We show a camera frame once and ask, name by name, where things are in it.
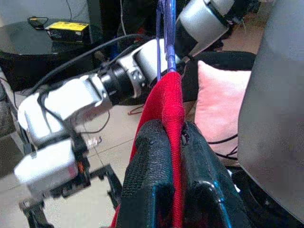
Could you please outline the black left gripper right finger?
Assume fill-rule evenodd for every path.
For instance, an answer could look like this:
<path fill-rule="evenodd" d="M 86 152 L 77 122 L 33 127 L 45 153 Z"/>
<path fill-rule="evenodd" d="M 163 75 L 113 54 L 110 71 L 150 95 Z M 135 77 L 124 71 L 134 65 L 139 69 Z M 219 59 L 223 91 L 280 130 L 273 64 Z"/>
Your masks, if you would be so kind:
<path fill-rule="evenodd" d="M 243 201 L 228 170 L 200 130 L 185 122 L 181 135 L 185 228 L 249 228 Z"/>

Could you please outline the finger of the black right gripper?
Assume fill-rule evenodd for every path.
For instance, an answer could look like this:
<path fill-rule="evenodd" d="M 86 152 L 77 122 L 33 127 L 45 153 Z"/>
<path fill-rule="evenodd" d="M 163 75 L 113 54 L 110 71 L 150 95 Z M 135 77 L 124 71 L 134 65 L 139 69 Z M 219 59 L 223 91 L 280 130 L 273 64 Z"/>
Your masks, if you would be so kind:
<path fill-rule="evenodd" d="M 20 210 L 26 216 L 30 228 L 54 228 L 46 219 L 44 206 L 43 200 L 34 198 L 24 199 L 20 202 Z"/>

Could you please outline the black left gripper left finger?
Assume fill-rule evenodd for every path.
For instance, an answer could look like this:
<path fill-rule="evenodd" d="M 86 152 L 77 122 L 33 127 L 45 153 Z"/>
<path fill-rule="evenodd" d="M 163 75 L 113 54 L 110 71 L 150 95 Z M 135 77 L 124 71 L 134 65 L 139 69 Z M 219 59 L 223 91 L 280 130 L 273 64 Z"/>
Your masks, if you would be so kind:
<path fill-rule="evenodd" d="M 124 177 L 119 228 L 169 228 L 174 195 L 171 146 L 160 120 L 147 121 Z"/>

